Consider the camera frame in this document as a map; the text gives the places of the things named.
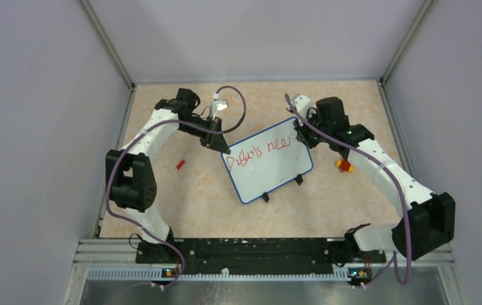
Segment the blue framed whiteboard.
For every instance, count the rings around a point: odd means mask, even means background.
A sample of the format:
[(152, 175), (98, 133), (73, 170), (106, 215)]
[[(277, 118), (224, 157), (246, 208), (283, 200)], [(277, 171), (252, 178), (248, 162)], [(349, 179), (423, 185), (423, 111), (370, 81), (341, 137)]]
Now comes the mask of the blue framed whiteboard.
[(262, 199), (314, 168), (310, 150), (296, 139), (294, 117), (257, 132), (229, 148), (221, 158), (242, 204)]

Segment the red marker cap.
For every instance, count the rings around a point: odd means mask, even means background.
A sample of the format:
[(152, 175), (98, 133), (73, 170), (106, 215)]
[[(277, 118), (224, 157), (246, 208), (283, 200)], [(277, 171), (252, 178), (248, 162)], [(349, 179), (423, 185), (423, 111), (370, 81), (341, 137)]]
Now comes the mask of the red marker cap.
[(183, 159), (177, 164), (176, 169), (180, 170), (184, 166), (184, 164), (185, 164), (185, 160)]

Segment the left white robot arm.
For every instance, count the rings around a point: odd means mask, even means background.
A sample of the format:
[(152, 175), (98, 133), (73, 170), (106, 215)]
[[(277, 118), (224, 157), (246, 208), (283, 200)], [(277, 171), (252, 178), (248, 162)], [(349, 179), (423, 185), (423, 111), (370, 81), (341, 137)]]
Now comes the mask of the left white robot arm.
[(113, 201), (128, 213), (126, 220), (141, 230), (146, 242), (152, 244), (151, 255), (159, 262), (168, 262), (175, 255), (175, 246), (168, 241), (170, 226), (160, 216), (154, 201), (157, 183), (152, 161), (168, 138), (176, 131), (193, 135), (204, 148), (230, 154), (222, 130), (218, 111), (228, 102), (213, 96), (207, 117), (194, 110), (200, 105), (199, 96), (190, 89), (181, 88), (173, 99), (160, 100), (144, 127), (120, 150), (110, 150), (105, 157), (107, 202)]

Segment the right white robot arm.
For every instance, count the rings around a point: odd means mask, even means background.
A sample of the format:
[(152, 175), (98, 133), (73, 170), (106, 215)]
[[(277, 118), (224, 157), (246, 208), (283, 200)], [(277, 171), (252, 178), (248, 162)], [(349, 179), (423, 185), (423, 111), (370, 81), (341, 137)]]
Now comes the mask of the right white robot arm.
[(297, 140), (312, 149), (320, 143), (339, 153), (369, 177), (390, 201), (400, 218), (397, 224), (362, 224), (349, 229), (344, 254), (362, 261), (370, 251), (398, 252), (415, 261), (455, 236), (455, 200), (436, 194), (398, 165), (374, 134), (362, 124), (352, 125), (338, 97), (312, 102), (305, 95), (286, 97), (287, 110), (296, 115)]

